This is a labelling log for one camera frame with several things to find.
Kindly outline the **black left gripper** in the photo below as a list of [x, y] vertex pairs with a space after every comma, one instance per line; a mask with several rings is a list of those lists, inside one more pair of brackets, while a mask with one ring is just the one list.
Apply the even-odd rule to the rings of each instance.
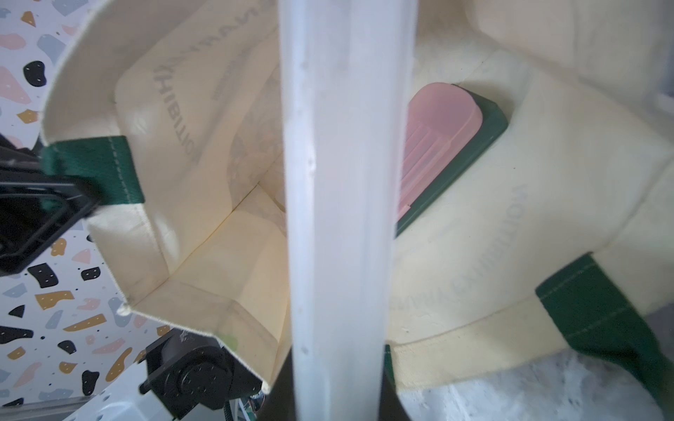
[[96, 187], [47, 175], [40, 156], [1, 138], [1, 275], [17, 275], [100, 203]]

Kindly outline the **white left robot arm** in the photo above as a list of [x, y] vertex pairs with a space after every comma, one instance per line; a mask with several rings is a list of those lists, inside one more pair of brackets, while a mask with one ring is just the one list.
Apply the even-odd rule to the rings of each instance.
[[[81, 176], [47, 175], [36, 151], [1, 139], [1, 274], [31, 275], [53, 293], [58, 277], [39, 254], [112, 195]], [[93, 394], [99, 373], [82, 374], [84, 399], [57, 398], [49, 416], [67, 420], [234, 420], [260, 391], [254, 379], [213, 339], [171, 329], [144, 348], [112, 393]]]

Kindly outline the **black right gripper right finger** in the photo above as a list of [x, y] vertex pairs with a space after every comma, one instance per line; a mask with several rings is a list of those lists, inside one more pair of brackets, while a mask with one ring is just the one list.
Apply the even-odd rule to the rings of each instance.
[[378, 421], [410, 421], [410, 417], [405, 411], [391, 378], [383, 372], [381, 396], [378, 410]]

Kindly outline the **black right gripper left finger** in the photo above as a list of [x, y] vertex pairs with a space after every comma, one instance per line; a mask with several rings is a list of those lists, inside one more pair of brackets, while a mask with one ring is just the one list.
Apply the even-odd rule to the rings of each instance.
[[292, 352], [289, 352], [277, 380], [257, 414], [258, 421], [296, 421]]

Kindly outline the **pink translucent case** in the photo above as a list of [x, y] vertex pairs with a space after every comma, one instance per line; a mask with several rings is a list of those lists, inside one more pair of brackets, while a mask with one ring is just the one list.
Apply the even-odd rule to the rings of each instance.
[[398, 202], [400, 218], [474, 138], [482, 124], [483, 114], [476, 100], [456, 85], [434, 82], [412, 97]]

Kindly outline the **cream canvas tote bag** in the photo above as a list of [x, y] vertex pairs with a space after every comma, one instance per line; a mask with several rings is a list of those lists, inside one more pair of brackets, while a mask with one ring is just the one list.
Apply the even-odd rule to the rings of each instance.
[[[126, 304], [265, 386], [291, 352], [278, 7], [105, 1], [61, 57], [42, 165], [112, 195], [86, 224]], [[673, 4], [414, 1], [407, 91], [456, 84], [505, 132], [393, 241], [400, 389], [571, 348], [673, 417], [645, 316], [673, 302]]]

